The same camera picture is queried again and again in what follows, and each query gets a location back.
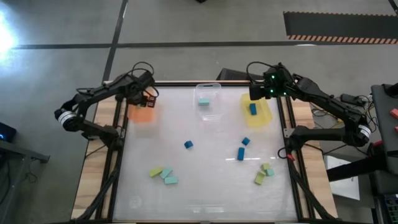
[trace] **teal block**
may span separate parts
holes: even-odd
[[[199,106],[208,106],[210,104],[210,99],[209,98],[200,98],[198,100]]]
[[[273,176],[274,175],[274,170],[273,169],[267,169],[266,170],[266,174],[267,174],[267,176]]]
[[[161,178],[166,178],[173,170],[171,168],[165,168],[162,173],[160,174]]]
[[[178,183],[178,178],[176,177],[166,177],[164,179],[165,184],[177,184]]]

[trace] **table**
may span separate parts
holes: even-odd
[[[290,119],[287,113],[287,103],[283,101],[282,104],[284,106],[285,120],[287,125],[289,126]],[[114,98],[108,98],[100,102],[98,104],[96,111],[95,123],[100,125],[112,124],[115,107],[116,107],[116,102]],[[302,101],[293,101],[292,107],[295,114],[296,124],[312,128],[313,118],[309,104],[304,103]],[[310,144],[319,145],[317,142],[311,142]],[[97,140],[90,142],[86,153],[88,154],[92,152],[101,145],[102,143]],[[81,173],[78,192],[76,195],[75,206],[73,208],[72,218],[76,218],[80,214],[82,214],[85,208],[91,203],[92,199],[99,191],[102,175],[104,172],[103,167],[105,163],[106,154],[107,154],[106,150],[103,149],[91,155],[85,161]],[[331,215],[337,217],[337,212],[333,201],[333,196],[331,194],[329,181],[326,175],[326,169],[323,163],[322,154],[318,150],[312,149],[311,147],[304,147],[302,150],[302,154],[305,163],[305,168],[307,171],[308,183],[310,185],[312,192],[315,194],[320,203],[326,208],[326,210]],[[301,199],[300,201],[302,204],[304,217],[308,217],[308,210],[306,202],[304,200],[304,196],[301,192],[299,193],[300,193],[300,199]],[[108,191],[107,196],[105,198],[105,203],[103,207],[103,216],[104,214],[106,214],[106,211],[108,211],[109,195],[110,195],[110,190]]]

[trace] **concrete floor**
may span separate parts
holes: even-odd
[[[108,44],[121,3],[2,1],[0,38],[14,44]],[[204,4],[130,0],[119,43],[287,40],[283,11],[394,13],[387,0],[208,0]],[[15,223],[70,218],[87,142],[77,133],[65,132],[53,111],[75,94],[75,88],[100,84],[108,54],[109,49],[0,53],[0,121],[18,130],[16,144],[51,155],[47,165],[32,165],[39,180],[24,182]],[[397,58],[398,45],[117,49],[110,79],[139,60],[153,64],[157,80],[212,80],[222,68],[244,70],[249,62],[260,60],[283,62],[291,72],[313,79],[327,93],[368,95],[373,84],[397,82]],[[253,67],[252,72],[263,69]],[[326,125],[328,121],[318,122]],[[326,151],[339,145],[322,143]],[[361,156],[350,149],[336,153]],[[366,213],[363,209],[372,206],[368,203],[371,199],[364,198],[367,202],[356,205],[335,199],[339,216],[371,222],[353,215]]]

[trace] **yellow and black warning stripe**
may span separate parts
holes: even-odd
[[[398,44],[398,17],[392,14],[285,11],[284,19],[289,40]]]
[[[316,35],[288,35],[289,40],[307,40],[321,42],[353,43],[353,44],[398,44],[398,39],[364,38],[364,37],[328,37]]]

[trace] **wooden table frame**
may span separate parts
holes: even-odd
[[[248,85],[246,81],[190,81],[190,82],[157,82],[156,86],[196,86],[198,83],[219,82],[223,86],[244,86]],[[278,108],[282,128],[294,128],[296,125],[313,128],[313,118],[310,106],[306,102],[299,100],[291,101],[290,98],[278,98]],[[127,128],[127,108],[124,102],[117,103],[114,97],[110,97],[98,103],[94,122],[99,125],[112,124],[113,126],[122,126]],[[316,141],[310,144],[319,146]],[[90,141],[86,154],[102,146],[100,140]],[[117,168],[115,164],[121,163],[122,151],[111,152],[106,148],[96,152],[87,158],[83,164],[80,183],[76,192],[75,203],[72,212],[72,219],[80,216],[96,197],[101,185],[108,178],[109,172]],[[326,168],[323,163],[322,153],[316,149],[304,146],[301,151],[294,153],[296,158],[294,165],[304,177],[310,190],[316,196],[318,201],[334,217],[337,217],[336,207],[331,194],[331,189],[326,174]],[[116,200],[118,177],[113,186],[107,191],[103,206],[100,206],[100,213],[92,216],[99,223],[112,222],[114,203]],[[292,181],[292,188],[295,199],[295,207],[298,220],[303,218],[318,218],[318,214],[313,211],[311,205],[307,203],[306,197],[298,185]]]

